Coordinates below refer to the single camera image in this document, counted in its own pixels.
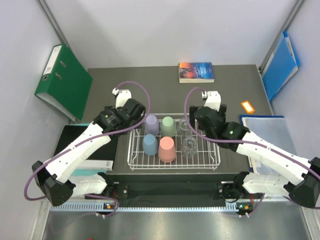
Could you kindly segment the clear glass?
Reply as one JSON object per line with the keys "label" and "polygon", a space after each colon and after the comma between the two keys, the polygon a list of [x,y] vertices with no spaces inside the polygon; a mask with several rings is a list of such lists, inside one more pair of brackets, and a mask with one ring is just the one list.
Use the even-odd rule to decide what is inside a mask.
{"label": "clear glass", "polygon": [[176,135],[180,138],[186,138],[190,133],[189,133],[189,127],[187,120],[185,118],[182,118],[177,125],[176,128]]}
{"label": "clear glass", "polygon": [[191,159],[198,151],[198,142],[193,136],[182,140],[180,153],[186,159]]}

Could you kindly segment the purple plastic cup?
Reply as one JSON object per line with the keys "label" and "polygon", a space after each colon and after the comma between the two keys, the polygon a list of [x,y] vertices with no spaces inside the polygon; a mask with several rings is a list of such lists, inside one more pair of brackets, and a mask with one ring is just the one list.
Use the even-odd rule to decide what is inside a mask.
{"label": "purple plastic cup", "polygon": [[145,134],[151,134],[154,136],[159,135],[160,133],[160,124],[155,115],[149,114],[145,119],[144,123]]}

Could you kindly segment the clear glass front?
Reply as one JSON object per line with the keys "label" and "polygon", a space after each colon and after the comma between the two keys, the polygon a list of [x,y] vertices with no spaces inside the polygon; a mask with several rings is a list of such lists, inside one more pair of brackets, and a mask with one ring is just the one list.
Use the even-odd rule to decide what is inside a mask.
{"label": "clear glass front", "polygon": [[198,151],[198,142],[193,136],[182,140],[180,153],[186,159],[191,159]]}

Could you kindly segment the blue plastic cup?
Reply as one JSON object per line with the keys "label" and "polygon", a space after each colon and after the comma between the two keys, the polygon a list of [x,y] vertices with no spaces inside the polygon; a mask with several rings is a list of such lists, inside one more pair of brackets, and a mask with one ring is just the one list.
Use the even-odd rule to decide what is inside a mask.
{"label": "blue plastic cup", "polygon": [[142,142],[142,148],[146,155],[155,156],[159,149],[156,137],[152,134],[145,135]]}

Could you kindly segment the green plastic cup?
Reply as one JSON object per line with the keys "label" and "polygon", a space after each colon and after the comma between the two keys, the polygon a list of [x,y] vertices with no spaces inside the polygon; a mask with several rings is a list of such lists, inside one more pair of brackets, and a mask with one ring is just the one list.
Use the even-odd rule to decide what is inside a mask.
{"label": "green plastic cup", "polygon": [[163,137],[174,137],[176,133],[176,127],[172,117],[166,116],[162,119],[160,132]]}

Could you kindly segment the pink plastic cup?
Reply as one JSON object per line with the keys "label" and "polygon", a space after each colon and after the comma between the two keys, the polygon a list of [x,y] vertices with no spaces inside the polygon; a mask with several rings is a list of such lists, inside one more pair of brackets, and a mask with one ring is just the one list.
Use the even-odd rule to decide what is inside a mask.
{"label": "pink plastic cup", "polygon": [[164,136],[160,139],[158,157],[164,163],[170,163],[176,158],[176,146],[171,137]]}

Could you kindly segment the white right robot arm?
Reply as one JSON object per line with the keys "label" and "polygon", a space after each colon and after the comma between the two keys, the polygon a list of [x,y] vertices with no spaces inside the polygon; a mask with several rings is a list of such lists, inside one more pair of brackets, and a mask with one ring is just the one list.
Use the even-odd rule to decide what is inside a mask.
{"label": "white right robot arm", "polygon": [[275,170],[277,175],[240,172],[233,180],[233,192],[239,198],[249,194],[279,195],[309,209],[319,209],[320,159],[307,159],[289,153],[262,139],[238,122],[227,122],[227,106],[218,91],[201,91],[203,106],[183,107],[187,125],[193,133],[198,124],[206,141],[255,159]]}

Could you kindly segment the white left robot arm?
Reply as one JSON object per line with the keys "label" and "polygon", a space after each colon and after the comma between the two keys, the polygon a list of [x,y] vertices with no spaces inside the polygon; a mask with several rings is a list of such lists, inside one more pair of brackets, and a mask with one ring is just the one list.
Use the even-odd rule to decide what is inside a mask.
{"label": "white left robot arm", "polygon": [[113,194],[112,182],[103,172],[89,176],[72,175],[95,151],[141,125],[150,111],[149,107],[133,99],[128,89],[114,89],[113,94],[116,97],[115,106],[106,106],[84,132],[60,153],[32,165],[32,178],[54,207],[74,197],[106,199]]}

